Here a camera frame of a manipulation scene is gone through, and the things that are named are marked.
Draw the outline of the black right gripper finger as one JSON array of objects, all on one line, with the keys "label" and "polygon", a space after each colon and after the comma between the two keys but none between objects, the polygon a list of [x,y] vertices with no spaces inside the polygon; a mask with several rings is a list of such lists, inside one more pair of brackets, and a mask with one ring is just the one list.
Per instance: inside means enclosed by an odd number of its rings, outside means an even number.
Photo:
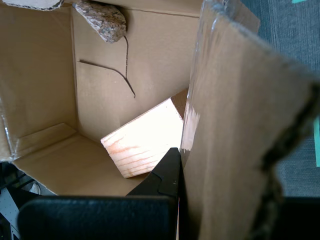
[{"label": "black right gripper finger", "polygon": [[287,197],[278,219],[280,240],[318,240],[320,238],[320,199]]},{"label": "black right gripper finger", "polygon": [[181,155],[168,150],[126,196],[37,197],[19,211],[23,240],[174,240]]}]

